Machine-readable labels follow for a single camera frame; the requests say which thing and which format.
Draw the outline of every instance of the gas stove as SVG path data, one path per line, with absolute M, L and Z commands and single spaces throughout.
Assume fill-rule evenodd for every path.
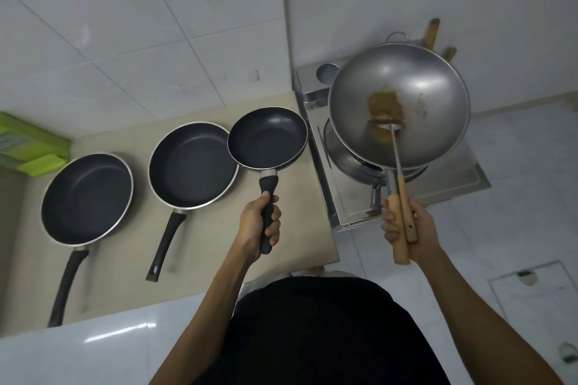
M 310 129 L 315 169 L 334 231 L 378 220 L 386 174 L 357 158 L 337 137 L 329 119 L 329 88 L 350 58 L 298 68 L 295 94 Z M 490 187 L 466 140 L 421 169 L 404 171 L 408 192 L 424 205 Z

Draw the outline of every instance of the small frying pan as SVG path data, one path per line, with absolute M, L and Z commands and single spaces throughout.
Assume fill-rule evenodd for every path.
M 277 187 L 277 171 L 299 157 L 307 144 L 307 124 L 292 110 L 270 106 L 251 111 L 231 128 L 227 146 L 241 166 L 261 171 L 259 186 L 271 199 L 261 212 L 263 233 L 261 254 L 271 252 L 265 229 L 272 223 L 273 192 Z
M 227 150 L 229 132 L 212 122 L 192 122 L 167 134 L 148 164 L 155 195 L 173 208 L 146 279 L 157 282 L 166 252 L 187 211 L 219 199 L 233 184 L 239 165 Z
M 75 247 L 68 259 L 48 327 L 62 325 L 70 287 L 85 247 L 109 234 L 126 214 L 134 181 L 128 165 L 110 153 L 95 153 L 67 164 L 42 199 L 42 226 L 56 243 Z

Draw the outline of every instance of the beige countertop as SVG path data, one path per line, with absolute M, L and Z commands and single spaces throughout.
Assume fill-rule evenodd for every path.
M 135 176 L 135 195 L 125 219 L 110 236 L 91 244 L 70 291 L 64 323 L 121 312 L 206 292 L 235 238 L 244 205 L 259 196 L 259 174 L 241 168 L 235 183 L 213 204 L 189 213 L 177 231 L 158 283 L 145 280 L 171 213 L 150 190 L 148 159 L 160 139 L 195 120 L 227 129 L 264 106 L 298 111 L 293 93 L 220 107 L 175 119 L 91 135 L 74 141 L 72 156 L 112 152 Z M 246 281 L 264 273 L 290 272 L 336 262 L 339 257 L 307 147 L 278 173 L 281 241 L 262 256 Z M 40 222 L 42 196 L 54 174 L 28 179 L 11 260 L 0 335 L 45 328 L 72 248 L 51 241 Z

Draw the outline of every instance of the floor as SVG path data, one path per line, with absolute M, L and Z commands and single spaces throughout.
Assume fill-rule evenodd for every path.
M 578 118 L 564 103 L 473 119 L 466 135 L 493 187 L 430 207 L 440 241 L 472 287 L 578 384 Z M 422 329 L 452 384 L 471 384 L 426 279 L 393 264 L 379 224 L 338 233 L 340 262 L 391 293 Z M 533 286 L 516 272 L 530 269 Z M 203 295 L 0 339 L 2 383 L 146 384 Z

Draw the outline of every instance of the black shirt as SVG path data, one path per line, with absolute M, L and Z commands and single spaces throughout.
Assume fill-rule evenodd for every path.
M 289 277 L 247 294 L 195 382 L 449 384 L 411 316 L 358 278 Z

